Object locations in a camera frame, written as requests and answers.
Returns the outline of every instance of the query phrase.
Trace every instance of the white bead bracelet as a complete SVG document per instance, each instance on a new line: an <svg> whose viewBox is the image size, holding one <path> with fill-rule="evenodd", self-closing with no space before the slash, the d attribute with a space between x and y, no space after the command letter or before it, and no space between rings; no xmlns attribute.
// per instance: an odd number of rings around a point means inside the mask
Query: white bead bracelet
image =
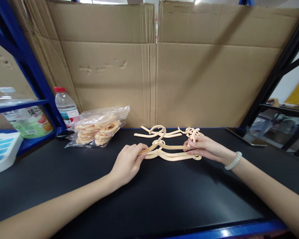
<svg viewBox="0 0 299 239"><path fill-rule="evenodd" d="M237 154L237 156L236 156L235 160L230 165L225 166L226 170L231 170L233 167L235 167L243 155L241 152L236 152L236 154Z"/></svg>

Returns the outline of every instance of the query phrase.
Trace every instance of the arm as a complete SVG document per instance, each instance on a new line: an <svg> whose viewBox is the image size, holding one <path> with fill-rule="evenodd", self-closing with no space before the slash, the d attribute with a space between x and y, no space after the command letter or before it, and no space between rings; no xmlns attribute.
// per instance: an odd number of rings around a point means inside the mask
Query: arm
<svg viewBox="0 0 299 239"><path fill-rule="evenodd" d="M108 175L0 222L0 238L50 238L98 200L127 184L139 171L144 144L126 145Z"/></svg>
<svg viewBox="0 0 299 239"><path fill-rule="evenodd" d="M236 153L216 143L206 136L196 136L196 143L190 141L188 154L201 155L230 165ZM299 238L299 195L261 171L245 158L232 169L258 197L288 226Z"/></svg>

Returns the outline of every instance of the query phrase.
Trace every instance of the blue shelf edge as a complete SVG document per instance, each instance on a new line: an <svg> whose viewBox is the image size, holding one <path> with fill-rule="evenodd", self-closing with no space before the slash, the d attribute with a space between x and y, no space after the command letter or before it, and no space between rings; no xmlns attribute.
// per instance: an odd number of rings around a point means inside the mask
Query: blue shelf edge
<svg viewBox="0 0 299 239"><path fill-rule="evenodd" d="M279 219L264 222L252 222L238 226L197 232L187 235L167 237L166 239L220 239L227 237L241 237L253 234L264 234L274 231L287 230L287 226Z"/></svg>
<svg viewBox="0 0 299 239"><path fill-rule="evenodd" d="M0 133L15 133L17 132L15 129L0 129ZM19 151L17 153L17 156L27 152L28 150L32 149L33 147L43 143L44 141L54 138L55 137L55 131L52 131L46 136L40 137L40 138L34 138L34 139L23 139L22 144L19 148Z"/></svg>

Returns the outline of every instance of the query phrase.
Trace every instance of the black table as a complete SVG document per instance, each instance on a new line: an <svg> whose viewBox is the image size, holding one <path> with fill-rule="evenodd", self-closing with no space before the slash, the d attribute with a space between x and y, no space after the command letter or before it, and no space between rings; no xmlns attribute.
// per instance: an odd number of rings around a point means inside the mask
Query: black table
<svg viewBox="0 0 299 239"><path fill-rule="evenodd" d="M145 134L142 129L122 129L105 148L64 149L67 140L53 140L0 173L0 221L106 175L125 144L153 141L134 137L136 132ZM251 147L224 128L200 132L241 151L299 194L299 158L273 146ZM164 140L182 145L186 139ZM54 237L164 237L273 218L275 214L220 163L156 158L145 160L129 184L92 205Z"/></svg>

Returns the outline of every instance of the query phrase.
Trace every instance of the water bottle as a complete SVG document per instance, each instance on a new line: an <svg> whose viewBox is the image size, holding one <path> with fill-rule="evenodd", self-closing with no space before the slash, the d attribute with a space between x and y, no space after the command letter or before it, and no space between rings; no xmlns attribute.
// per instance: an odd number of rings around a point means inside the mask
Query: water bottle
<svg viewBox="0 0 299 239"><path fill-rule="evenodd" d="M69 128L71 127L71 122L74 121L76 117L79 117L79 112L77 110L76 104L72 98L65 93L63 87L54 87L55 104L59 110L65 125Z"/></svg>
<svg viewBox="0 0 299 239"><path fill-rule="evenodd" d="M0 87L0 91L4 93L0 97L0 107L34 101L17 93L13 87ZM53 129L39 106L7 111L2 114L24 138L39 138L49 134Z"/></svg>

